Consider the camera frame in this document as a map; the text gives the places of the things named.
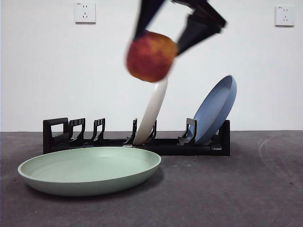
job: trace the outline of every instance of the green plate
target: green plate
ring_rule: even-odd
[[[117,192],[147,180],[161,157],[137,148],[99,147],[58,151],[18,167],[26,183],[41,192],[91,196]]]

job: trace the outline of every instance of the tabletop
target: tabletop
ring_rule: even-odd
[[[303,131],[232,131],[231,156],[162,156],[146,182],[61,197],[17,167],[42,154],[41,132],[2,132],[2,227],[302,227]]]

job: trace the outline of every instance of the apple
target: apple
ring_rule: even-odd
[[[126,66],[138,79],[156,82],[169,72],[177,55],[177,45],[167,36],[146,31],[130,45]]]

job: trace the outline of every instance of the wall socket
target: wall socket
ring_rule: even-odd
[[[94,2],[75,3],[75,22],[76,23],[95,23],[96,4]]]
[[[282,5],[275,7],[275,25],[276,26],[294,26],[295,9],[291,5]]]

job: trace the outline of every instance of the black dish rack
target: black dish rack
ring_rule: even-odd
[[[63,132],[53,136],[52,126],[63,124]],[[73,127],[82,126],[81,132],[76,138],[73,136]],[[193,127],[193,136],[187,139],[189,126]],[[158,155],[183,155],[183,156],[230,156],[230,121],[225,120],[219,131],[205,144],[195,144],[197,121],[191,118],[186,120],[186,131],[183,136],[177,138],[156,138],[157,121],[155,122],[148,140],[143,145],[133,145],[137,132],[137,118],[133,120],[132,134],[125,139],[105,139],[105,118],[94,121],[93,135],[89,139],[84,138],[85,118],[68,120],[57,118],[43,121],[43,153],[51,153],[60,150],[91,147],[133,147],[142,148],[157,153]]]

